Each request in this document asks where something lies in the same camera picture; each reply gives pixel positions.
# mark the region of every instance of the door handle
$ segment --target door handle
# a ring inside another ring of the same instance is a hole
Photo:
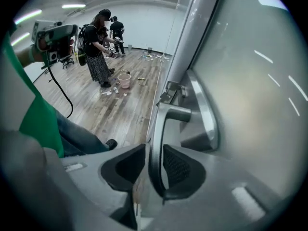
[[[149,157],[149,176],[155,190],[163,196],[166,190],[161,178],[162,142],[167,119],[189,122],[192,111],[167,103],[158,105],[158,112],[153,134],[153,145]]]

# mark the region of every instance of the pink bucket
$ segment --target pink bucket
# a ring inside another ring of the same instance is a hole
[[[123,89],[129,88],[131,76],[129,74],[120,74],[117,79],[120,81],[120,85]]]

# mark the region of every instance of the cable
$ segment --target cable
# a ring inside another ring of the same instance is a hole
[[[74,110],[74,106],[73,106],[73,103],[70,101],[70,99],[68,98],[68,96],[66,95],[66,93],[63,91],[62,87],[60,86],[60,84],[58,83],[58,81],[55,79],[55,77],[53,76],[53,73],[50,69],[50,67],[48,67],[48,70],[49,70],[49,73],[53,79],[53,81],[57,84],[57,86],[60,88],[61,92],[63,93],[64,97],[66,97],[66,99],[68,100],[68,102],[71,104],[71,107],[72,107],[72,110],[71,110],[71,113],[68,115],[67,118],[69,118],[71,116],[71,114],[73,113],[73,110]]]

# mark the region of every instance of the jeans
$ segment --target jeans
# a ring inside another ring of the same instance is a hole
[[[119,35],[119,36],[114,35],[113,38],[115,39],[115,37],[119,37],[121,40],[123,40],[123,36],[122,36],[122,35]],[[124,46],[123,46],[123,44],[120,44],[120,49],[121,49],[122,54],[124,54],[125,52],[124,52]],[[115,51],[116,51],[117,53],[119,53],[119,47],[118,47],[117,44],[115,44]]]
[[[64,148],[64,157],[109,151],[109,146],[103,144],[96,135],[71,122],[56,109],[55,111]]]

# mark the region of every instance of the hand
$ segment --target hand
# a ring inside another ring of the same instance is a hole
[[[46,44],[46,41],[45,39],[40,39],[38,41],[38,47],[42,50],[42,51],[45,51],[48,49],[48,46]],[[71,41],[69,42],[70,43],[70,47],[69,47],[69,53],[72,54],[73,52],[73,44],[74,44],[74,40],[71,39]],[[42,55],[42,52],[39,51],[38,49],[36,49],[36,47],[32,47],[32,54],[33,54],[33,58],[34,58],[34,61],[35,62],[43,62],[43,55]]]

